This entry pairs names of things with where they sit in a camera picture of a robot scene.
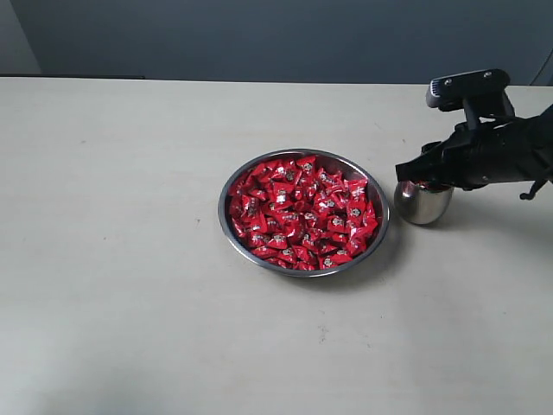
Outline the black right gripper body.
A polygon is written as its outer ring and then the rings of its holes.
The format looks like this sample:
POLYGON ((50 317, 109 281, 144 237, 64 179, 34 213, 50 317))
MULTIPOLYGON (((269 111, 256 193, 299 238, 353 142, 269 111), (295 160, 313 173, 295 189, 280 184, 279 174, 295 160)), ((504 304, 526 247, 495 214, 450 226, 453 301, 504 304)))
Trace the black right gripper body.
POLYGON ((458 131, 430 150, 421 180, 472 190, 488 184, 552 181, 552 108, 531 118, 458 131))

